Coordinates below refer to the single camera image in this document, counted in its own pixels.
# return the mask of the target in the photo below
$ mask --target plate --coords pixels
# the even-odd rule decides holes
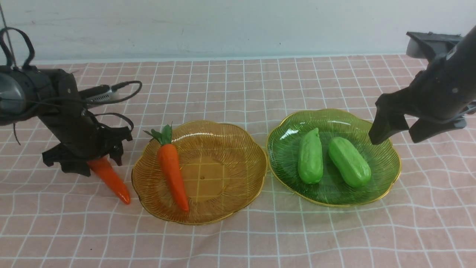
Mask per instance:
[[[383,198],[401,172],[401,160],[390,140],[372,145],[368,131],[372,123],[338,109],[299,111],[284,119],[268,136],[267,150],[273,175],[294,193],[324,206],[357,206]],[[298,175],[298,149],[301,138],[318,127],[323,146],[324,176],[315,185],[304,184]],[[330,160],[328,144],[332,137],[348,139],[372,170],[370,182],[351,188]]]
[[[261,192],[266,152],[242,128],[210,121],[185,123],[172,132],[190,211],[173,201],[151,140],[132,170],[132,185],[153,216],[186,225],[218,222],[248,206]]]

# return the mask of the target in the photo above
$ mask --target gold plate rim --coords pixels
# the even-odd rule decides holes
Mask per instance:
[[[305,113],[305,112],[315,112],[315,113],[318,113],[318,112],[324,112],[324,111],[338,111],[340,113],[347,113],[355,118],[357,118],[358,120],[361,120],[363,122],[365,122],[366,124],[372,124],[372,122],[370,122],[369,120],[365,120],[365,119],[362,119],[362,118],[359,118],[357,116],[355,116],[354,114],[348,112],[348,111],[344,111],[344,110],[341,110],[341,109],[335,109],[335,108],[326,108],[326,109],[320,109],[320,110],[301,110],[301,111],[297,111],[297,112],[294,112],[294,113],[291,113],[289,114],[288,116],[286,116],[282,121],[281,123],[279,123],[278,126],[276,126],[275,128],[273,128],[273,130],[271,130],[269,133],[268,133],[268,136],[266,138],[266,153],[267,155],[269,154],[269,151],[268,151],[268,144],[269,144],[269,138],[271,137],[271,134],[273,134],[273,132],[275,132],[278,128],[282,127],[282,125],[284,123],[286,123],[286,120],[288,120],[291,116],[295,115],[295,114],[298,114],[298,113]],[[297,192],[296,190],[292,189],[291,187],[289,187],[288,185],[286,185],[280,178],[279,176],[276,175],[276,173],[274,172],[273,170],[273,167],[272,167],[272,164],[271,164],[271,160],[270,158],[268,157],[268,166],[269,166],[269,169],[271,171],[271,173],[273,174],[273,176],[282,184],[284,185],[284,187],[286,187],[289,191],[293,192],[294,194],[302,197],[303,199],[307,200],[308,202],[311,202],[311,203],[314,203],[316,205],[320,205],[320,206],[326,206],[326,207],[353,207],[353,206],[363,206],[363,205],[367,205],[367,204],[370,204],[370,203],[374,203],[382,198],[384,198],[389,192],[390,190],[392,189],[393,185],[395,184],[395,182],[397,182],[397,180],[400,178],[400,174],[402,173],[402,159],[400,157],[400,154],[398,154],[398,151],[395,149],[395,147],[393,146],[393,143],[390,139],[388,139],[388,141],[390,142],[390,145],[391,145],[391,148],[395,151],[395,153],[397,154],[398,156],[398,165],[399,165],[399,169],[398,169],[398,173],[397,175],[395,176],[395,178],[393,179],[392,183],[390,184],[390,186],[388,187],[387,191],[384,192],[381,196],[375,198],[375,199],[372,199],[370,201],[366,201],[366,202],[362,202],[362,203],[355,203],[355,204],[345,204],[345,205],[335,205],[335,204],[327,204],[327,203],[323,203],[323,202],[319,202],[319,201],[316,201],[316,200],[313,200],[313,199],[310,199],[308,197],[305,197],[303,196],[302,194],[300,194],[299,192]]]
[[[265,184],[265,180],[266,180],[266,175],[268,174],[268,170],[269,170],[269,160],[268,160],[268,153],[267,151],[261,147],[256,141],[255,139],[253,138],[253,136],[248,132],[246,131],[244,128],[238,126],[238,125],[235,125],[235,124],[230,124],[230,123],[217,123],[217,122],[214,122],[214,121],[211,121],[211,120],[193,120],[193,121],[189,121],[189,122],[186,122],[186,123],[183,123],[181,125],[179,125],[177,128],[180,128],[180,127],[183,127],[183,126],[186,126],[188,124],[196,124],[196,123],[209,123],[209,124],[222,124],[222,125],[230,125],[230,126],[233,126],[233,127],[236,127],[236,128],[239,128],[241,129],[242,131],[244,131],[246,133],[246,135],[248,135],[250,138],[251,138],[251,141],[256,145],[258,146],[260,149],[261,149],[261,152],[263,153],[264,155],[264,161],[265,161],[265,172],[263,174],[263,176],[261,177],[261,186],[259,188],[259,190],[257,191],[257,193],[255,194],[255,196],[253,196],[252,199],[250,199],[249,202],[246,202],[244,203],[245,205],[240,208],[240,209],[237,209],[236,211],[233,211],[231,212],[230,214],[228,215],[225,215],[225,216],[222,216],[220,218],[217,218],[217,219],[214,219],[212,221],[208,221],[208,222],[202,222],[202,223],[189,223],[189,222],[182,222],[182,221],[177,221],[177,220],[172,220],[172,219],[169,219],[169,218],[165,218],[165,217],[161,217],[161,216],[158,216],[158,215],[155,215],[154,213],[151,213],[149,211],[149,209],[142,203],[142,200],[140,198],[140,194],[139,192],[137,191],[136,187],[134,186],[134,168],[136,168],[136,165],[139,161],[141,161],[142,157],[144,157],[144,153],[145,153],[145,150],[147,148],[147,146],[150,144],[150,142],[153,140],[153,139],[150,139],[149,142],[147,143],[146,147],[142,150],[142,154],[140,155],[139,159],[135,162],[134,166],[132,167],[132,170],[130,172],[130,180],[131,180],[131,184],[132,184],[132,188],[134,189],[134,191],[136,192],[138,198],[139,198],[139,203],[141,204],[141,206],[149,213],[151,214],[152,216],[158,218],[158,219],[161,219],[161,220],[164,220],[164,221],[167,221],[167,222],[173,222],[173,223],[178,223],[178,224],[182,224],[182,225],[189,225],[189,226],[202,226],[202,225],[209,225],[209,224],[214,224],[214,223],[217,223],[217,222],[220,222],[230,216],[232,216],[233,214],[243,210],[244,208],[246,208],[247,206],[249,206],[251,203],[253,203],[256,198],[258,198],[258,196],[261,194],[262,190],[263,190],[263,187],[264,187],[264,184]]]

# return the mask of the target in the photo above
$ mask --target white wall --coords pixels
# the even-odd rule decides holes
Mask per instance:
[[[407,31],[464,35],[476,25],[475,0],[451,4],[435,0],[3,0],[2,4],[7,24],[32,39],[37,60],[394,53],[405,52]],[[19,43],[16,47],[19,57],[26,47]]]

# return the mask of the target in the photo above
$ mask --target orange carrot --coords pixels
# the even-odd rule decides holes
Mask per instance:
[[[99,177],[102,181],[111,189],[119,199],[126,205],[130,204],[129,190],[122,182],[121,178],[117,175],[111,166],[111,163],[102,157],[100,159],[92,160],[88,162],[89,168]]]
[[[182,173],[180,172],[179,154],[177,148],[172,144],[172,127],[164,126],[162,133],[151,130],[152,133],[144,131],[156,139],[162,146],[157,151],[157,161],[164,173],[169,186],[169,191],[175,203],[185,212],[189,211],[188,197],[185,192]]]

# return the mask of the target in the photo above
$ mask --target cucumber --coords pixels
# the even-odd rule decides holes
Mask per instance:
[[[329,156],[350,187],[362,187],[370,181],[370,166],[347,139],[334,137],[329,143]]]
[[[315,184],[322,179],[324,174],[324,162],[322,159],[322,143],[319,138],[319,129],[315,128],[299,142],[299,158],[297,171],[302,182]]]

